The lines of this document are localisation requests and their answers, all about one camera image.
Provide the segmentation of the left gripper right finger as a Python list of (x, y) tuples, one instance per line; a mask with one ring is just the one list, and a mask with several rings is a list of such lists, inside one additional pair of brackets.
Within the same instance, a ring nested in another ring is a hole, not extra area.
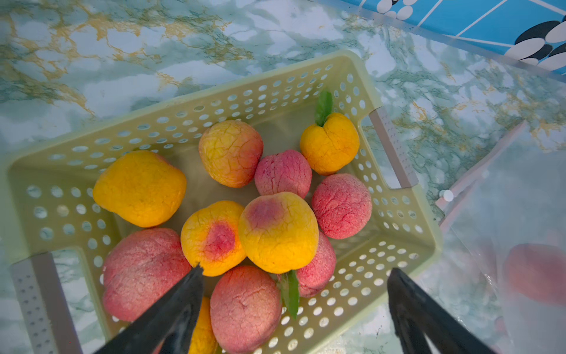
[(462, 327), (405, 272), (392, 268), (387, 281), (389, 311), (404, 353), (488, 353), (485, 343)]

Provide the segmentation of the pale green plastic basket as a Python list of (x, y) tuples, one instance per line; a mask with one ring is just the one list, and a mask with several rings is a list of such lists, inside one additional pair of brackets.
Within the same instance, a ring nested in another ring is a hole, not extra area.
[(226, 353), (318, 353), (442, 235), (362, 60), (325, 55), (10, 156), (1, 234), (36, 353), (81, 351), (74, 249), (106, 353), (189, 271)]

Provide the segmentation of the clear zip-top bag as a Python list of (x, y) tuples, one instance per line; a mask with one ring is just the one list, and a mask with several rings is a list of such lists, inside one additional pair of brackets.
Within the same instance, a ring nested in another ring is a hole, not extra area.
[(565, 252), (565, 152), (545, 151), (522, 122), (436, 202), (440, 227), (464, 244), (500, 303), (513, 353), (563, 353), (565, 305), (547, 305), (510, 289), (509, 251), (524, 243)]

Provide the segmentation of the pink red peach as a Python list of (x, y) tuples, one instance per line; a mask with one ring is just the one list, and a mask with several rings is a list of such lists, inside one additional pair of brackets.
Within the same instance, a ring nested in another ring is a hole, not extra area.
[(504, 262), (504, 278), (511, 290), (533, 301), (565, 305), (565, 252), (559, 247), (514, 246)]

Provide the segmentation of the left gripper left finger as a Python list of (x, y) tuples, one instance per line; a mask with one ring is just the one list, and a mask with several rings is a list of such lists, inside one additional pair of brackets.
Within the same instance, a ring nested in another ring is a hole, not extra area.
[(203, 299), (203, 268), (194, 267), (98, 353), (188, 353)]

